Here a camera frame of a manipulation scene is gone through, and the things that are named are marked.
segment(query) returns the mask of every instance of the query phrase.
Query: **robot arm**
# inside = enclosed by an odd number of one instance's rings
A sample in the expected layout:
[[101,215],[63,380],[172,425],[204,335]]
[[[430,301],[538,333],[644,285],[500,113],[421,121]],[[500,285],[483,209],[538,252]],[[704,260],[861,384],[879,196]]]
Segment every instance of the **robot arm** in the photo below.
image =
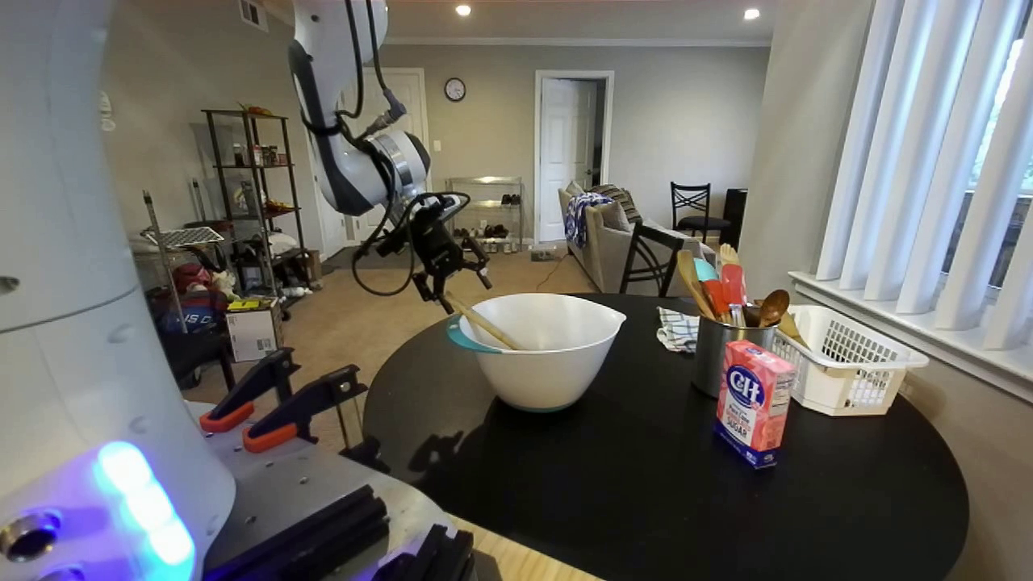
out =
[[[415,276],[422,301],[438,301],[451,309],[447,276],[468,267],[487,286],[487,257],[471,235],[460,235],[460,243],[450,235],[447,218],[466,207],[466,196],[430,195],[422,142],[393,126],[407,108],[381,80],[379,44],[383,33],[383,0],[295,0],[292,75],[311,128],[311,163],[319,195],[340,213],[388,209],[391,232],[379,239],[379,252],[388,254],[410,244],[422,266]],[[349,120],[366,106],[366,63],[381,80],[388,113],[354,135]]]

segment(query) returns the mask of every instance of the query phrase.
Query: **dining chair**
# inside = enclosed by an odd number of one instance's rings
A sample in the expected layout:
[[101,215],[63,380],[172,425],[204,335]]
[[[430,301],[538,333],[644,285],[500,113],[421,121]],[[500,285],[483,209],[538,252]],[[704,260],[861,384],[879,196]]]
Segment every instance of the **dining chair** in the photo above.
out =
[[712,184],[679,184],[671,179],[671,228],[685,232],[721,232],[724,218],[712,215]]
[[685,235],[638,218],[628,248],[619,292],[628,292],[633,281],[651,281],[657,297],[667,297],[682,244]]

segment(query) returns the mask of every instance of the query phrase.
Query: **cabinet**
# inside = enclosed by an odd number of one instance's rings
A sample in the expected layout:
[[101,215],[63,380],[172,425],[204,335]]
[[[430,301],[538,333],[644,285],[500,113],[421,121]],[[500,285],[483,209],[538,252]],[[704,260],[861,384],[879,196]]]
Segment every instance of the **cabinet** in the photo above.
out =
[[281,218],[295,218],[300,260],[311,260],[298,207],[298,178],[289,115],[263,106],[204,108],[210,184],[219,199],[206,226],[229,239],[229,260],[238,292],[281,292],[275,260],[283,254]]
[[450,191],[463,191],[471,202],[454,215],[454,228],[474,232],[483,252],[522,248],[522,179],[482,174],[451,178]]

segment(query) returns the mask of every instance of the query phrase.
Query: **ceiling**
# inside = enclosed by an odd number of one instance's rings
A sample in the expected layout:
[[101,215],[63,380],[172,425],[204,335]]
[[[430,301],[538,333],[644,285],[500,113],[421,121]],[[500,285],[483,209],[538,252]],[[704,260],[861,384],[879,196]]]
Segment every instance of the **ceiling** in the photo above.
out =
[[[767,44],[775,0],[388,0],[388,44]],[[292,0],[266,0],[275,17]]]

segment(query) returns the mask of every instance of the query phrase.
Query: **doorway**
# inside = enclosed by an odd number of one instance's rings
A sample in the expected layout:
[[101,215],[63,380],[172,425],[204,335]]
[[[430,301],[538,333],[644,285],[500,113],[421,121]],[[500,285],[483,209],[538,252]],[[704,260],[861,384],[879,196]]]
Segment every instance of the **doorway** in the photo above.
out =
[[564,243],[559,191],[609,179],[615,70],[537,75],[537,228],[532,243]]

